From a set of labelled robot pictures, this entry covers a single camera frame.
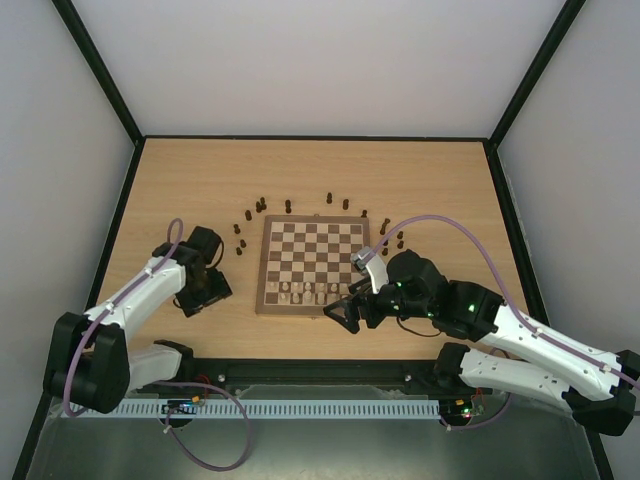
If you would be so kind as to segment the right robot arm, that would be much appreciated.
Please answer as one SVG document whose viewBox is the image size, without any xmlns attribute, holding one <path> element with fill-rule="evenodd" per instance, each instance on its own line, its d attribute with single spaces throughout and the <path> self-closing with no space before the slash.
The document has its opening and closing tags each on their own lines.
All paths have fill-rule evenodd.
<svg viewBox="0 0 640 480">
<path fill-rule="evenodd" d="M 433 374 L 445 390 L 467 386 L 526 396 L 588 430 L 622 435 L 635 417 L 639 356 L 575 341 L 479 284 L 449 280 L 411 250 L 383 262 L 369 248 L 352 257 L 363 280 L 324 314 L 351 333 L 384 319 L 422 318 L 449 336 Z"/>
</svg>

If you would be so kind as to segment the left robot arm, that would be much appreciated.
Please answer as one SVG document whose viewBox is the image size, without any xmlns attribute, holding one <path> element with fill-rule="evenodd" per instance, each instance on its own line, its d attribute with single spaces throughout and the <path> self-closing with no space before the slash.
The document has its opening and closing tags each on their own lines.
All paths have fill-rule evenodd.
<svg viewBox="0 0 640 480">
<path fill-rule="evenodd" d="M 168 239 L 115 294 L 81 314 L 55 323 L 43 386 L 61 399 L 64 413 L 107 414 L 125 396 L 156 382 L 188 382 L 195 375 L 192 348 L 158 340 L 143 350 L 129 343 L 166 301 L 191 317 L 231 296 L 218 264 L 221 237 L 197 226 L 188 238 Z"/>
</svg>

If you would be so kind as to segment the wooden chess board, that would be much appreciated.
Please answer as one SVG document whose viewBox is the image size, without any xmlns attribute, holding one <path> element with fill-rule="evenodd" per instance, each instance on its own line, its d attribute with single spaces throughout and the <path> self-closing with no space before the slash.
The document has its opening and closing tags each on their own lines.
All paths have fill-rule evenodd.
<svg viewBox="0 0 640 480">
<path fill-rule="evenodd" d="M 330 295 L 337 301 L 346 297 L 340 285 L 348 287 L 358 282 L 362 275 L 351 264 L 351 255 L 370 243 L 370 226 L 367 218 L 356 216 L 320 215 L 268 215 L 265 218 L 261 243 L 261 255 L 257 282 L 255 313 L 270 316 L 297 316 L 316 318 L 323 315 L 323 308 L 330 303 Z M 270 282 L 278 283 L 272 291 Z M 289 290 L 283 291 L 287 282 Z M 301 291 L 293 291 L 293 284 L 300 283 Z M 314 302 L 308 303 L 311 283 Z M 338 290 L 329 288 L 335 283 Z M 317 285 L 324 284 L 324 292 Z M 292 295 L 300 295 L 300 303 L 292 302 Z M 325 303 L 318 304 L 317 295 L 325 295 Z M 283 304 L 281 295 L 288 294 L 290 302 Z"/>
</svg>

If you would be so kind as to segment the black aluminium frame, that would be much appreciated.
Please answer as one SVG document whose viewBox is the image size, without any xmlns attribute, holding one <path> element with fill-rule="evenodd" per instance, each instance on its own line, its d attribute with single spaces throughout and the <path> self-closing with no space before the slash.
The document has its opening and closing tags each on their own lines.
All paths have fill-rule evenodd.
<svg viewBox="0 0 640 480">
<path fill-rule="evenodd" d="M 88 30 L 86 29 L 77 9 L 72 1 L 51 1 L 57 10 L 60 18 L 64 22 L 64 25 L 74 42 L 78 46 L 80 52 L 85 58 L 88 66 L 92 70 L 92 73 L 98 80 L 102 90 L 104 91 L 107 99 L 111 103 L 119 120 L 123 124 L 127 134 L 134 145 L 134 152 L 131 157 L 131 161 L 125 176 L 124 184 L 121 189 L 121 193 L 118 198 L 118 203 L 115 209 L 113 219 L 111 221 L 106 241 L 103 247 L 103 251 L 100 257 L 100 261 L 94 276 L 92 287 L 87 299 L 87 306 L 93 306 L 95 304 L 99 287 L 102 286 L 104 276 L 106 274 L 108 261 L 110 260 L 113 247 L 115 244 L 117 233 L 120 229 L 121 221 L 124 215 L 124 209 L 126 207 L 133 181 L 135 179 L 140 158 L 142 155 L 143 147 L 145 146 L 146 139 L 150 139 L 152 136 L 143 137 L 138 126 L 135 123 L 123 97 L 121 96 L 108 68 L 106 67 L 102 57 L 100 56 L 95 43 L 93 42 Z M 548 320 L 545 308 L 542 302 L 542 296 L 539 290 L 539 286 L 533 272 L 533 267 L 530 260 L 530 255 L 525 253 L 525 242 L 521 227 L 516 220 L 516 213 L 514 208 L 514 201 L 511 198 L 511 194 L 507 193 L 507 182 L 504 174 L 503 167 L 500 165 L 499 156 L 497 153 L 498 145 L 506 136 L 509 128 L 520 113 L 526 100 L 531 94 L 534 86 L 539 80 L 540 76 L 546 69 L 551 58 L 555 54 L 558 47 L 564 40 L 565 35 L 568 33 L 570 27 L 579 15 L 582 7 L 586 1 L 565 1 L 558 16 L 554 20 L 548 34 L 545 36 L 534 60 L 530 64 L 526 74 L 522 78 L 516 93 L 510 100 L 508 107 L 502 115 L 498 125 L 489 137 L 489 139 L 467 138 L 467 137 L 367 137 L 367 136 L 274 136 L 274 135 L 213 135 L 213 136 L 195 136 L 194 138 L 201 139 L 233 139 L 233 140 L 338 140 L 338 141 L 418 141 L 418 142 L 444 142 L 447 140 L 455 140 L 459 142 L 472 142 L 482 141 L 485 150 L 488 168 L 491 172 L 492 180 L 494 183 L 494 189 L 496 191 L 496 197 L 500 205 L 503 221 L 506 227 L 506 232 L 511 245 L 512 253 L 514 255 L 516 268 L 518 271 L 519 279 L 524 287 L 524 294 L 527 306 L 533 307 L 533 313 L 541 313 L 542 320 Z M 325 376 L 327 380 L 338 380 L 340 377 L 334 375 L 334 373 L 353 373 L 359 375 L 353 377 L 353 380 L 374 380 L 374 373 L 383 373 L 383 368 L 387 368 L 389 371 L 385 373 L 391 373 L 392 367 L 398 367 L 401 363 L 400 360 L 232 360 L 232 365 L 246 363 L 250 367 L 258 367 L 259 369 L 265 367 L 263 372 L 258 370 L 258 373 L 272 373 L 270 369 L 281 368 L 289 372 L 287 373 L 302 373 L 301 380 L 316 380 L 321 377 L 313 378 L 311 374 L 327 373 Z M 17 461 L 12 479 L 26 479 L 27 474 L 32 467 L 33 458 L 36 452 L 37 444 L 41 438 L 41 431 L 45 423 L 45 407 L 49 407 L 52 397 L 47 393 L 42 393 L 36 408 L 31 426 L 29 428 L 24 446 L 22 447 L 21 454 Z M 597 470 L 596 479 L 614 479 L 611 466 L 609 464 L 605 449 L 598 434 L 590 431 L 584 432 L 586 439 L 589 443 L 591 453 L 591 462 Z"/>
</svg>

